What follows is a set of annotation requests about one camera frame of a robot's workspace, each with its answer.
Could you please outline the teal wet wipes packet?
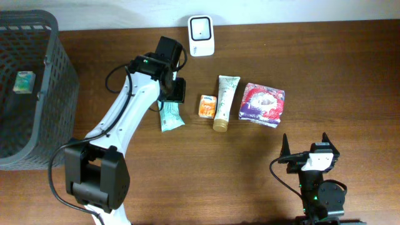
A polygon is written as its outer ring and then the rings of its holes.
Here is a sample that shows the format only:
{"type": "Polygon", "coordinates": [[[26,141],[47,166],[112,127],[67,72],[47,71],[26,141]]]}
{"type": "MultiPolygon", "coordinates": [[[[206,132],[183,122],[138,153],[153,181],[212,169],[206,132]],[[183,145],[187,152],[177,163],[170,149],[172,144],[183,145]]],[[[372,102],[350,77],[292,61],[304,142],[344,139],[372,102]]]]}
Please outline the teal wet wipes packet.
{"type": "Polygon", "coordinates": [[[157,105],[162,108],[159,111],[162,133],[185,125],[179,114],[179,103],[158,101],[157,105]]]}

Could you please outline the white tube with gold cap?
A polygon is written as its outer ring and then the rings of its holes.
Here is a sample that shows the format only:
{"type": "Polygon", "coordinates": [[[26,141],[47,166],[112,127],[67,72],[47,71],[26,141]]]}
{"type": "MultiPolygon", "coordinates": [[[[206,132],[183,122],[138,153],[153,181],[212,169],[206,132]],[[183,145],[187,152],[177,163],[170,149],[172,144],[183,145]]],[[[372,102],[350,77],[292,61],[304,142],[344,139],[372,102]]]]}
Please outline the white tube with gold cap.
{"type": "Polygon", "coordinates": [[[213,123],[213,129],[217,132],[228,130],[230,110],[240,79],[239,76],[219,76],[217,109],[213,123]]]}

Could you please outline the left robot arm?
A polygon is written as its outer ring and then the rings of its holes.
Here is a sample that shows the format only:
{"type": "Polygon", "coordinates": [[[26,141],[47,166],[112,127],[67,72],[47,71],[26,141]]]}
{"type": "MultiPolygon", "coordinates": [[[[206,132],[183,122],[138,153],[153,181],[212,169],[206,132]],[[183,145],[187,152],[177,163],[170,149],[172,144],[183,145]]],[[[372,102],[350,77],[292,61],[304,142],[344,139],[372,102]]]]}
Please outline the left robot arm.
{"type": "Polygon", "coordinates": [[[77,201],[70,207],[90,214],[96,224],[130,223],[123,206],[130,185],[126,151],[153,103],[184,102],[186,82],[175,75],[186,55],[181,43],[162,36],[154,52],[121,65],[126,80],[106,115],[84,139],[60,148],[66,191],[77,201]]]}

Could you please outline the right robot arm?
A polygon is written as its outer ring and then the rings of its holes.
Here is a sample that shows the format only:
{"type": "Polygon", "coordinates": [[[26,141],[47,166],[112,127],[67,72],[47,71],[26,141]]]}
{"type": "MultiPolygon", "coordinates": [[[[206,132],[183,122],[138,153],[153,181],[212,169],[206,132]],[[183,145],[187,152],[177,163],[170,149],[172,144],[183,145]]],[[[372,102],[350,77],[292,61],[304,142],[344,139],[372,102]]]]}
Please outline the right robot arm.
{"type": "Polygon", "coordinates": [[[302,201],[304,215],[296,217],[294,224],[364,224],[360,220],[340,220],[344,215],[348,188],[337,180],[323,178],[323,174],[334,168],[339,157],[339,151],[325,132],[320,142],[311,144],[309,151],[295,154],[290,152],[287,135],[283,135],[280,155],[270,163],[269,170],[274,174],[274,163],[285,164],[288,174],[298,175],[299,192],[274,176],[302,201]]]}

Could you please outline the pink purple tissue pack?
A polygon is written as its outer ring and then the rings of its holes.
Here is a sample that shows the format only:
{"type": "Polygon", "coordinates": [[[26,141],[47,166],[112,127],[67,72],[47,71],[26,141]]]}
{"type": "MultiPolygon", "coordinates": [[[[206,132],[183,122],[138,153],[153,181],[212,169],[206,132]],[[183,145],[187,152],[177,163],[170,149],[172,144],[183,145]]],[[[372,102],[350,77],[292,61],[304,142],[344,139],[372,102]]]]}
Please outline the pink purple tissue pack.
{"type": "Polygon", "coordinates": [[[284,110],[285,91],[248,83],[239,110],[239,120],[277,128],[284,110]]]}

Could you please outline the small green tissue packet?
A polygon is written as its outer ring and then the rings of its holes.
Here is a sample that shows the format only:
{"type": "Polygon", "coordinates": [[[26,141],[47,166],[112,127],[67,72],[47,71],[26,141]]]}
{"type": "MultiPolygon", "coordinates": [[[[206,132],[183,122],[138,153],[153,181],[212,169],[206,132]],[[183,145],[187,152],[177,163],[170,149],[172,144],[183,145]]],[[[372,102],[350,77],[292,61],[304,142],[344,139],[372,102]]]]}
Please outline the small green tissue packet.
{"type": "Polygon", "coordinates": [[[19,71],[13,86],[16,94],[32,94],[36,75],[32,71],[19,71]]]}

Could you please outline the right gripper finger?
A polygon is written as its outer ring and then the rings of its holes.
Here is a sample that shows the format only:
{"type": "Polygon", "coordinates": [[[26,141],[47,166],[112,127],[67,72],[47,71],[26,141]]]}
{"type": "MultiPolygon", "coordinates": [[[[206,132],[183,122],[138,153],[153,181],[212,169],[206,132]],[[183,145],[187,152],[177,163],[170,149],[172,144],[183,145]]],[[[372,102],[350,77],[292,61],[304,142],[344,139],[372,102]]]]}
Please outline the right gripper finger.
{"type": "Polygon", "coordinates": [[[322,134],[322,142],[331,144],[331,141],[330,141],[330,139],[328,138],[328,135],[325,132],[323,132],[323,134],[322,134]]]}
{"type": "Polygon", "coordinates": [[[282,137],[282,147],[281,147],[281,152],[279,157],[282,158],[284,156],[289,156],[291,154],[290,148],[289,148],[289,143],[288,143],[288,137],[286,133],[283,134],[282,137]]]}

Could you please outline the small orange tissue packet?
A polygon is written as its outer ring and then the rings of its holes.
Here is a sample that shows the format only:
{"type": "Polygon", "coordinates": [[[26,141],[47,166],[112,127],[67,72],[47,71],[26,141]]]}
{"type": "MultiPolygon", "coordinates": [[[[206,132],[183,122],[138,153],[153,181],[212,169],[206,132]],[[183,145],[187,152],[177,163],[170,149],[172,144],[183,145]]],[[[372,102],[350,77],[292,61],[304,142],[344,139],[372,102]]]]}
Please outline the small orange tissue packet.
{"type": "Polygon", "coordinates": [[[216,96],[202,95],[199,102],[199,116],[201,118],[214,119],[216,113],[216,96]]]}

